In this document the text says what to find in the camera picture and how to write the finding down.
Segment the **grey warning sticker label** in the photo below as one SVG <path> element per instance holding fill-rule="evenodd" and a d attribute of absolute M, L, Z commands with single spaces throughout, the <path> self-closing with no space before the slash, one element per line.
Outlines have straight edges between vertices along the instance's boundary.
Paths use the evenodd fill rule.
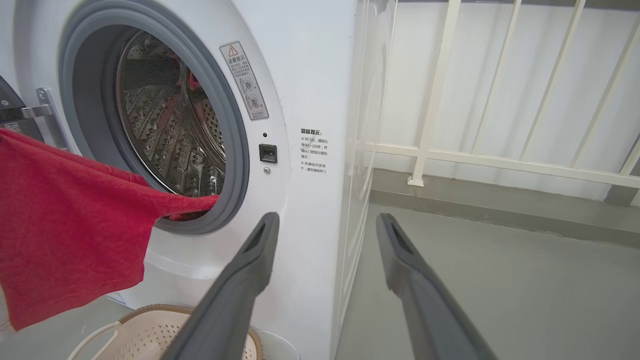
<path fill-rule="evenodd" d="M 250 61 L 239 41 L 222 44 L 221 54 L 233 75 L 252 121 L 269 118 L 269 112 Z"/>

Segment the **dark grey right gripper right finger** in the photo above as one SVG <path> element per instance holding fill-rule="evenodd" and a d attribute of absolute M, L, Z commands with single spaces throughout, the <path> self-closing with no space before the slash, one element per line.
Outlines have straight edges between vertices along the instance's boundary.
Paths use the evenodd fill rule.
<path fill-rule="evenodd" d="M 402 302 L 415 360 L 498 360 L 397 219 L 375 219 L 387 287 Z"/>

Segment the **red and white garment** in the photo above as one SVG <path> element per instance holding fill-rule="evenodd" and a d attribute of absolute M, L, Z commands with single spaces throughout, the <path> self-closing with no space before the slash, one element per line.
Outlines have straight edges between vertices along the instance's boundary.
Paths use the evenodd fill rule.
<path fill-rule="evenodd" d="M 144 278 L 156 222 L 208 211 L 141 175 L 0 129 L 0 287 L 15 331 Z"/>

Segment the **transparent Chinese text notice sticker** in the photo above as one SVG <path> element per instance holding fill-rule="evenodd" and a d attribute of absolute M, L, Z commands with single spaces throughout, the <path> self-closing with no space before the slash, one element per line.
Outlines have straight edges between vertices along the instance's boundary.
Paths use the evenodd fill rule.
<path fill-rule="evenodd" d="M 298 169 L 305 174 L 327 175 L 329 170 L 329 136 L 323 130 L 302 127 L 297 143 Z"/>

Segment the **steel washer drum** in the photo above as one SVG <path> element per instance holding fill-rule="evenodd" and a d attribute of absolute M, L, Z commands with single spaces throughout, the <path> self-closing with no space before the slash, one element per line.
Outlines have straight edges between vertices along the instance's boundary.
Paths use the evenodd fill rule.
<path fill-rule="evenodd" d="M 115 100 L 126 139 L 160 187 L 190 198 L 222 193 L 226 148 L 214 108 L 194 73 L 144 30 L 123 44 Z"/>

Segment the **round white drain filter cover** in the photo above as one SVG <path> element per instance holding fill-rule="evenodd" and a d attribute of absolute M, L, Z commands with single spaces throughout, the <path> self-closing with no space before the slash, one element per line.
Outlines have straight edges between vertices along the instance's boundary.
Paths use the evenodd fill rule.
<path fill-rule="evenodd" d="M 262 344 L 262 360 L 301 360 L 299 351 L 276 333 L 255 330 Z"/>

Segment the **cream perforated laundry basket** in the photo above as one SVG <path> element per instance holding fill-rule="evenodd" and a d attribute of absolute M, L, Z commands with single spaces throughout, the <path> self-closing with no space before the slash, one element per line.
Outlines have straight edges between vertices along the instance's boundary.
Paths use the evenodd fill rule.
<path fill-rule="evenodd" d="M 67 360 L 80 360 L 105 335 L 109 339 L 90 360 L 264 360 L 248 309 L 215 303 L 144 306 L 92 332 Z"/>

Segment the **white front-load washing machine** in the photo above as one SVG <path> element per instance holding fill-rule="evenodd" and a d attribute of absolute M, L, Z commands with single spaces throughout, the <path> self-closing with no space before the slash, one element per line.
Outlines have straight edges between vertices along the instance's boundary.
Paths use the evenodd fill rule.
<path fill-rule="evenodd" d="M 151 231 L 144 280 L 109 295 L 131 309 L 194 306 L 266 212 L 281 232 L 270 283 L 252 322 L 290 342 L 302 360 L 334 360 L 360 257 L 396 0 L 154 0 L 183 17 L 219 63 L 240 105 L 249 178 L 238 212 L 207 234 Z M 28 106 L 50 88 L 70 152 L 82 155 L 60 93 L 61 44 L 86 0 L 0 0 L 0 76 Z M 269 118 L 251 120 L 223 44 L 240 42 Z M 298 169 L 302 127 L 329 139 L 326 175 Z M 278 162 L 259 160 L 277 146 Z"/>

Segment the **black round glass washer door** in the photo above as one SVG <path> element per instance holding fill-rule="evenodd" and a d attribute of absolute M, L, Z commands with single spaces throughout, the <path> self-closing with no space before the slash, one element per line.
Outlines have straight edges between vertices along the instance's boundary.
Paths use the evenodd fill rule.
<path fill-rule="evenodd" d="M 27 107 L 9 83 L 0 76 L 0 128 L 44 142 L 36 123 L 37 109 Z"/>

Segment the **metal door hinge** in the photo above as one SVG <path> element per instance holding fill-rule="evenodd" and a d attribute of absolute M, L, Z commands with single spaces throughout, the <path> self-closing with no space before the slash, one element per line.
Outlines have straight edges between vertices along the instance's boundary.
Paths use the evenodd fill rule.
<path fill-rule="evenodd" d="M 36 89 L 38 105 L 25 106 L 20 114 L 26 123 L 26 135 L 37 141 L 46 143 L 58 150 L 71 150 L 63 123 L 50 88 Z"/>

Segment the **white metal railing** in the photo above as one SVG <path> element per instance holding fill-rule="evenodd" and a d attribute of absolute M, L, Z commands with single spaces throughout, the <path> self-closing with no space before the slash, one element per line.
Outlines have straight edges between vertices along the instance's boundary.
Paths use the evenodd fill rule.
<path fill-rule="evenodd" d="M 375 166 L 640 208 L 640 0 L 399 0 Z"/>

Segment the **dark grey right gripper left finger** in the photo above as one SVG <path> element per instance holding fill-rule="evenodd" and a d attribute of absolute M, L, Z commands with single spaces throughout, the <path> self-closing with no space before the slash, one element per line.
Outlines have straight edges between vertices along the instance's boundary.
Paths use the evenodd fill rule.
<path fill-rule="evenodd" d="M 242 360 L 256 298 L 270 282 L 280 217 L 259 219 L 160 360 Z"/>

